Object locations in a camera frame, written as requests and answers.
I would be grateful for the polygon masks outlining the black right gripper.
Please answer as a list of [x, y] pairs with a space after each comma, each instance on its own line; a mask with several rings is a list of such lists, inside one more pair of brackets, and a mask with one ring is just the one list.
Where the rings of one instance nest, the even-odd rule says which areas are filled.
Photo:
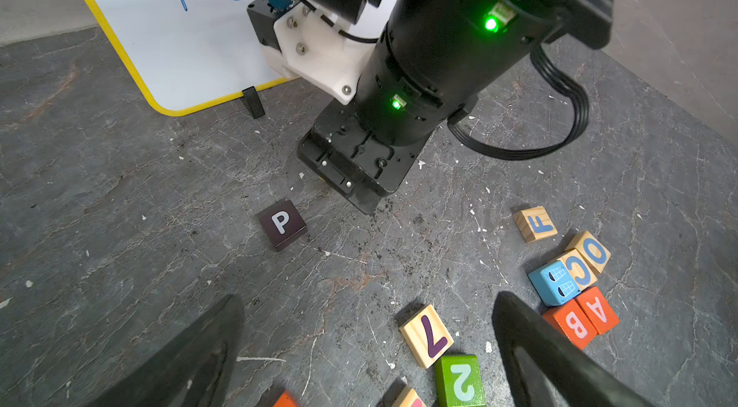
[[400, 188], [428, 141], [424, 137], [408, 146], [383, 144], [362, 126], [353, 105], [332, 100], [300, 141], [297, 155], [332, 189], [370, 215]]

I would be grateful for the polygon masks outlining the dark purple P block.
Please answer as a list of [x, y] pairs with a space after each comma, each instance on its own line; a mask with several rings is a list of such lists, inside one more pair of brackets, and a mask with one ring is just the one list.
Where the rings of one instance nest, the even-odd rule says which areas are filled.
[[297, 208], [289, 199], [281, 199], [257, 214], [257, 219], [276, 251], [283, 251], [308, 227]]

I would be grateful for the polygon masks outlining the red A block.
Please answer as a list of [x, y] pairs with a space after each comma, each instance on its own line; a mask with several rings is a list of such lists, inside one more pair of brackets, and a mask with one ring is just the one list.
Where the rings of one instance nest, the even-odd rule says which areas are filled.
[[619, 317], [597, 286], [589, 287], [581, 292], [575, 301], [599, 335], [607, 334], [620, 324]]

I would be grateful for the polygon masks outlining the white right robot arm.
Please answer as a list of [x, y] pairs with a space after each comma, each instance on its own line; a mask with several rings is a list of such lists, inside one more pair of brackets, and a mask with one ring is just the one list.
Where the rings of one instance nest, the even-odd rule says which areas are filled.
[[[380, 0], [299, 0], [357, 22]], [[557, 145], [509, 150], [474, 139], [462, 126], [482, 89], [523, 58], [572, 103], [566, 135], [576, 141], [589, 122], [588, 95], [547, 57], [544, 46], [571, 35], [591, 49], [605, 47], [614, 0], [398, 0], [356, 86], [318, 116], [298, 147], [299, 158], [363, 213], [401, 186], [440, 125], [481, 155], [523, 161]]]

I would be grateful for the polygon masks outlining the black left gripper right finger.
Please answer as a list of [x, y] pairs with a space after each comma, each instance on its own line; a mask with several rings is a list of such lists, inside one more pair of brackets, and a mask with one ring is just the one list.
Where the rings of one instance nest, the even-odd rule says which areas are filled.
[[557, 333], [517, 295], [497, 295], [492, 324], [515, 405], [553, 406], [547, 382], [571, 406], [651, 404]]

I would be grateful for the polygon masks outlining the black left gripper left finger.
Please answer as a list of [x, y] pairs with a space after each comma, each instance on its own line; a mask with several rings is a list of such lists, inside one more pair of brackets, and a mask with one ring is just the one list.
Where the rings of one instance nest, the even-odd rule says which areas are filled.
[[236, 364], [243, 303], [226, 295], [90, 406], [221, 406]]

